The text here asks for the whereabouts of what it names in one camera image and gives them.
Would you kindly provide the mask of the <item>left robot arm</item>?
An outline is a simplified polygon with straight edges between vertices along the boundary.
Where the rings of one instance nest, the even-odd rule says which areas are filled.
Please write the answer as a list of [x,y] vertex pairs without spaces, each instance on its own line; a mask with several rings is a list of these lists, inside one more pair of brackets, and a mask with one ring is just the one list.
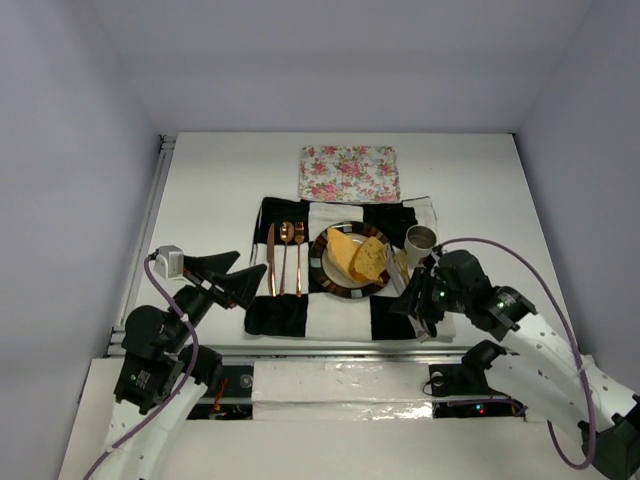
[[111,420],[103,451],[85,478],[158,478],[197,402],[223,391],[222,356],[200,344],[196,327],[215,305],[252,304],[267,267],[233,271],[239,257],[236,251],[187,256],[165,245],[144,259],[147,279],[168,306],[139,306],[125,321]]

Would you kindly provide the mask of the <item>silver metal tongs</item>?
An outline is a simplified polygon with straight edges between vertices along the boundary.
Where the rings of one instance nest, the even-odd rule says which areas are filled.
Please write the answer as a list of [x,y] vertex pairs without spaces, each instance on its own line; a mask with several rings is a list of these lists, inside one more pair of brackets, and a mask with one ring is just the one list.
[[[391,282],[394,285],[394,288],[398,296],[401,296],[404,293],[404,290],[406,288],[406,282],[404,280],[404,277],[401,275],[400,270],[398,269],[398,267],[394,262],[393,246],[391,244],[388,244],[386,249],[387,249],[386,270],[390,276]],[[405,317],[409,320],[414,330],[416,340],[419,343],[426,341],[430,337],[427,329],[417,319],[415,319],[414,317],[408,314],[405,314]]]

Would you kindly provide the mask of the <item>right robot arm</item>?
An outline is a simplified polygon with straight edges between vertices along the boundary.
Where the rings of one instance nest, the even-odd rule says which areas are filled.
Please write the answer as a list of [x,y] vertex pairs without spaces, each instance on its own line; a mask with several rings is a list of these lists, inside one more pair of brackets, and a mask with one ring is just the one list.
[[417,267],[391,310],[428,326],[462,314],[489,336],[459,362],[430,367],[424,393],[513,398],[580,446],[581,468],[608,479],[638,472],[638,393],[586,359],[517,290],[492,285],[471,253],[439,253]]

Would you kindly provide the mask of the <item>yellow oval bread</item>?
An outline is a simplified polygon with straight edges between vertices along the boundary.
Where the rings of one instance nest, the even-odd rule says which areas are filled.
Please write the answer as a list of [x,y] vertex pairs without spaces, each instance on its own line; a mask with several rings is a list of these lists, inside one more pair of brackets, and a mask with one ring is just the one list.
[[354,241],[348,235],[336,228],[327,230],[327,255],[329,262],[336,267],[346,278],[355,282],[365,282],[366,278],[358,273],[352,274],[350,271],[352,260],[354,259],[361,244]]

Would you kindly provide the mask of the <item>brown round bread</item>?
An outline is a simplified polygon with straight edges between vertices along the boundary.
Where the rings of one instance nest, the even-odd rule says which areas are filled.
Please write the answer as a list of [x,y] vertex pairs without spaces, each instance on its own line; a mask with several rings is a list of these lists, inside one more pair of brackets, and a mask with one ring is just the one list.
[[349,274],[359,282],[380,284],[386,264],[386,245],[377,237],[369,237],[356,249],[349,264]]

